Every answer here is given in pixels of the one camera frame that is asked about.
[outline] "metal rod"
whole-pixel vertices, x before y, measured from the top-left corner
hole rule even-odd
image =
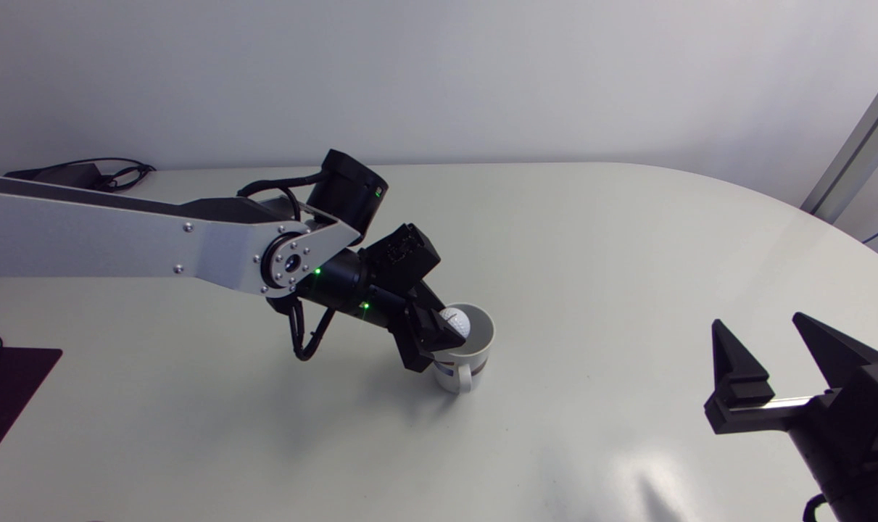
[[[878,92],[801,210],[833,223],[878,165]]]

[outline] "mug handle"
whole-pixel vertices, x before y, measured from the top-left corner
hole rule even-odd
[[[473,382],[471,380],[471,364],[458,365],[458,393],[471,393]]]

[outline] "white mug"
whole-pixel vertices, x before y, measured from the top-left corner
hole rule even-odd
[[[471,393],[478,386],[487,365],[489,348],[494,341],[494,320],[474,304],[455,303],[471,321],[471,334],[462,346],[435,352],[432,373],[443,389],[452,393]]]

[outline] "table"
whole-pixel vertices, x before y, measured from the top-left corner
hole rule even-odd
[[[297,361],[286,318],[204,281],[2,278],[8,343],[65,354],[1,443],[0,520],[799,519],[818,490],[789,437],[704,419],[710,324],[778,397],[821,393],[790,317],[878,349],[876,254],[669,169],[375,170],[390,189],[366,242],[415,223],[442,255],[430,286],[495,318],[480,389],[451,396],[343,316]],[[312,172],[158,172],[128,195]]]

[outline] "metal frame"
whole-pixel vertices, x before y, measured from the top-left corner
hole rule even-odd
[[[800,210],[835,223],[877,165],[878,92]]]
[[[101,196],[113,205],[143,202]],[[0,277],[194,277],[246,294],[284,297],[358,239],[358,231],[330,219],[319,228],[299,221],[237,223],[0,193]],[[290,235],[295,237],[278,251],[269,250]],[[293,254],[299,264],[287,272],[281,261]],[[268,255],[286,283],[282,288],[262,276]]]

